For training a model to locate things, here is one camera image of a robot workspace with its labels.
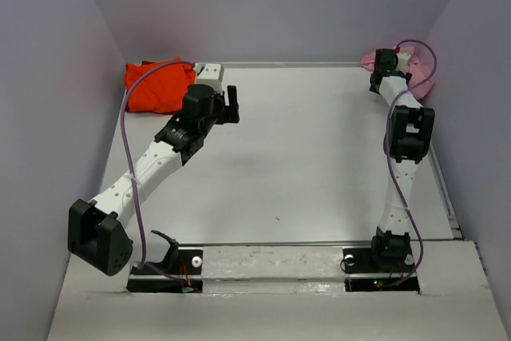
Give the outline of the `pink t shirt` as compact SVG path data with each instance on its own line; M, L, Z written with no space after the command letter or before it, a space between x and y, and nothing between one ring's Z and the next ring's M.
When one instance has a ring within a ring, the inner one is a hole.
M428 81L426 81L430 75L431 68L428 65L421 63L418 55L416 54L417 49L413 46L402 46L400 51L411 56L408 66L406 67L406 73L412 74L412 78L410 80L412 94L417 100L422 100L435 86L434 77L431 77Z

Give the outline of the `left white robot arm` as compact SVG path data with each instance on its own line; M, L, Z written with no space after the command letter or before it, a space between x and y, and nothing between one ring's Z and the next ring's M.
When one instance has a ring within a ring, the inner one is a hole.
M181 110L170 118L138 161L127 159L128 171L89 201L76 200L69 208L68 249L107 276L115 276L127 264L170 272L179 259L179 244L153 230L164 245L150 248L146 233L141 242L129 238L131 220L141 220L141 205L204 146L214 125L240 121L237 88L216 92L205 84L192 84Z

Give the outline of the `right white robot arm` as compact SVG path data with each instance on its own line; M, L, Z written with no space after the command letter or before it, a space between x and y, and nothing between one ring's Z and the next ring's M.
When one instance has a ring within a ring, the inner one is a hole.
M434 126L434 110L423 106L410 90L411 75L405 72L410 59L397 48L378 49L370 76L370 91L389 106L383 151L390 179L382 218L367 252L369 265L377 272L403 270L412 254L410 231L417 225L410 218L409 199Z

